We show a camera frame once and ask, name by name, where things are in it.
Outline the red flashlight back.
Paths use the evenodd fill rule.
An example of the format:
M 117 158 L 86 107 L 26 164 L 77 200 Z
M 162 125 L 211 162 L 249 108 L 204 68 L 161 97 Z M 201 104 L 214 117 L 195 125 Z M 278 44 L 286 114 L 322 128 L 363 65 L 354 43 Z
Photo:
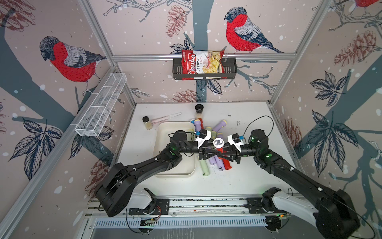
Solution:
M 201 118 L 198 118 L 197 120 L 200 121 L 201 129 L 205 129 L 205 128 L 204 128 L 204 125 L 203 125 L 203 120 L 202 120 Z

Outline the short red flashlight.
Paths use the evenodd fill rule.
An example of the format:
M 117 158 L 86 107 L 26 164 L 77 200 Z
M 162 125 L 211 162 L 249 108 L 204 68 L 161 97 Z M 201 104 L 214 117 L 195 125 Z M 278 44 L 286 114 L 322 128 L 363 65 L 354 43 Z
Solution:
M 220 149 L 220 148 L 223 148 L 224 147 L 224 140 L 222 138 L 215 138 L 213 140 L 213 146 L 216 148 L 216 149 Z

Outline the purple flashlight right front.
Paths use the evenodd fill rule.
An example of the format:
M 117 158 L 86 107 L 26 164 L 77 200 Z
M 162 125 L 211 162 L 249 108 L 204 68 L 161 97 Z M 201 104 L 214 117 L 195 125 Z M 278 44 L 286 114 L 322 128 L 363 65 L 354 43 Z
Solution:
M 218 170 L 219 171 L 223 171 L 225 169 L 223 160 L 218 158 L 218 157 L 215 160 L 216 160 L 216 164 L 217 164 Z

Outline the small spice jar black lid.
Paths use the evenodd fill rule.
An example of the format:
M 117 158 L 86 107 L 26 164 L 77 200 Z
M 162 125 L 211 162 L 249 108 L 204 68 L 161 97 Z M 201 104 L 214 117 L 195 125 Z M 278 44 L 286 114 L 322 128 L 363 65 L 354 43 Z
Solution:
M 151 130 L 153 128 L 153 124 L 148 116 L 144 116 L 142 121 L 144 122 L 147 130 Z

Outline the black wall basket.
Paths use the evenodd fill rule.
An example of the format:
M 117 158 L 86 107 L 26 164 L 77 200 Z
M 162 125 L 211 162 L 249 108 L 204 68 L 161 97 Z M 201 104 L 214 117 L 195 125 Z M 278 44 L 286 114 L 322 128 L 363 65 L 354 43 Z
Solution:
M 235 58 L 227 58 L 218 62 L 204 64 L 184 63 L 182 59 L 173 60 L 173 78 L 175 80 L 225 80 L 234 79 L 237 74 Z

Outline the red cassava chips bag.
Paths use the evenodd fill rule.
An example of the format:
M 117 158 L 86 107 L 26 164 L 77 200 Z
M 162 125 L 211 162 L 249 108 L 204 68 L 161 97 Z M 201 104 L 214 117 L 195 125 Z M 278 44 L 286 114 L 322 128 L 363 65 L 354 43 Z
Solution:
M 184 75 L 223 74 L 222 51 L 182 50 L 182 68 Z

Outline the long red flashlight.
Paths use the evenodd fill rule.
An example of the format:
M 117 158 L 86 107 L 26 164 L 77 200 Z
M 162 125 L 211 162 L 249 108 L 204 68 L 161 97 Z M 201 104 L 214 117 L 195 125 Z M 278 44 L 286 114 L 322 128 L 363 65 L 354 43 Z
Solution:
M 227 160 L 224 157 L 221 157 L 220 159 L 223 161 L 223 165 L 224 165 L 225 170 L 230 170 L 232 168 L 229 160 Z

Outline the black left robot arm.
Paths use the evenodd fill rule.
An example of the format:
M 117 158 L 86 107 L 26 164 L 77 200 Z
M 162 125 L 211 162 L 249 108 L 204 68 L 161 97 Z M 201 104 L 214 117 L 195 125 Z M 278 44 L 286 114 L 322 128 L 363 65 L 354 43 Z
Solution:
M 211 132 L 201 129 L 195 135 L 194 141 L 188 141 L 187 133 L 178 130 L 166 147 L 151 159 L 128 166 L 115 164 L 95 189 L 95 196 L 106 214 L 109 217 L 119 214 L 128 205 L 138 184 L 176 167 L 183 160 L 183 153 L 199 154 L 200 159 L 207 159 L 205 148 L 210 146 Z

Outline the cream plastic storage tray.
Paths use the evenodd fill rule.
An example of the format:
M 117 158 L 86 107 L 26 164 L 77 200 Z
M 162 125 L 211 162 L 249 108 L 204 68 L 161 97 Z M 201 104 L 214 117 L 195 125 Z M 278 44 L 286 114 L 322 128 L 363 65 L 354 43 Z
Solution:
M 179 155 L 177 155 L 172 149 L 167 149 L 167 145 L 170 143 L 170 138 L 178 130 L 186 132 L 187 140 L 191 140 L 191 132 L 195 127 L 191 122 L 164 122 L 158 126 L 157 136 L 155 140 L 155 146 L 153 155 L 161 156 L 164 161 L 166 171 L 156 174 L 158 178 L 185 178 L 190 177 L 196 169 L 196 156 L 185 155 L 180 153 L 182 160 L 179 161 Z

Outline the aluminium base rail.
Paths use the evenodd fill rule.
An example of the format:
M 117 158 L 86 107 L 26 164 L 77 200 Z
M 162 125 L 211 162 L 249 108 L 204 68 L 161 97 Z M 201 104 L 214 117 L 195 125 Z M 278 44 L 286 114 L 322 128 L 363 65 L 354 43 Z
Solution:
M 290 219 L 284 211 L 266 212 L 260 198 L 214 197 L 170 198 L 157 200 L 150 215 L 140 209 L 127 208 L 109 218 L 102 212 L 85 217 L 85 231 L 94 229 L 132 229 L 147 234 L 159 229 L 266 227 L 277 232 Z

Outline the purple flashlight left front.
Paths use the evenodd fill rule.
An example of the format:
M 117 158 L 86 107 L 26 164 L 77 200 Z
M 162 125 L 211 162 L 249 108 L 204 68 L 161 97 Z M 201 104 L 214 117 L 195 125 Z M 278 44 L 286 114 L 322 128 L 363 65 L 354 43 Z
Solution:
M 209 162 L 211 165 L 216 165 L 216 160 L 214 157 L 209 158 Z

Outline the green flashlight front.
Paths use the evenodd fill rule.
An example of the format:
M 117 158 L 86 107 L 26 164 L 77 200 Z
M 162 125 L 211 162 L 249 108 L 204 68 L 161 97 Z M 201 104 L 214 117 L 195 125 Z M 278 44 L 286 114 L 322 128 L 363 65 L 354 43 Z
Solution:
M 200 166 L 203 172 L 203 176 L 210 176 L 210 170 L 205 160 L 200 160 Z

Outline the pink handled metal tongs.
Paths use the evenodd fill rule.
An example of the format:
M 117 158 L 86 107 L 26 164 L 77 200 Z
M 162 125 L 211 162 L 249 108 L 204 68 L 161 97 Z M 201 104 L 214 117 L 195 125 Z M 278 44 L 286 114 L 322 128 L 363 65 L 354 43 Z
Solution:
M 160 124 L 162 122 L 166 122 L 172 118 L 175 118 L 177 116 L 180 116 L 182 113 L 174 113 L 174 114 L 170 114 L 170 115 L 167 115 L 167 116 L 163 116 L 163 117 L 160 117 L 160 118 L 156 118 L 156 119 L 152 119 L 151 120 L 151 123 L 152 124 Z

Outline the large spice jar black lid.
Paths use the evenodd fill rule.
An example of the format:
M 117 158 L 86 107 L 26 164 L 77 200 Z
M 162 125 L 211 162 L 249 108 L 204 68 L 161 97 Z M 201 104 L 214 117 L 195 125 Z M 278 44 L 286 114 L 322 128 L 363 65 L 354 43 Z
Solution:
M 203 114 L 204 106 L 202 104 L 195 105 L 195 111 L 197 115 Z

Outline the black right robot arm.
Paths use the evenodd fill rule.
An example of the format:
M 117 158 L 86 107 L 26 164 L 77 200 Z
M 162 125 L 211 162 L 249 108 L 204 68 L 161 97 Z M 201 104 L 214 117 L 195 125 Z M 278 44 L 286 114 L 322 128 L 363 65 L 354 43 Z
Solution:
M 326 239 L 347 239 L 360 226 L 351 197 L 343 190 L 334 191 L 306 176 L 279 154 L 269 149 L 269 138 L 261 129 L 251 132 L 248 144 L 238 134 L 229 135 L 224 151 L 229 160 L 239 162 L 253 157 L 257 165 L 294 188 L 301 200 L 272 187 L 262 194 L 262 207 L 267 212 L 282 210 L 315 226 Z

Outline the purple flashlight back left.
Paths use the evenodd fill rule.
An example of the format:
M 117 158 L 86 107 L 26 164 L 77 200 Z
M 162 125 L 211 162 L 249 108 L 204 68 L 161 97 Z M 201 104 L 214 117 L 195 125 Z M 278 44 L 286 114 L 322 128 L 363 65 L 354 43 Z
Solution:
M 201 129 L 202 129 L 202 122 L 200 121 L 200 119 L 195 119 L 194 120 L 194 126 L 195 126 L 195 131 L 196 132 L 200 132 Z

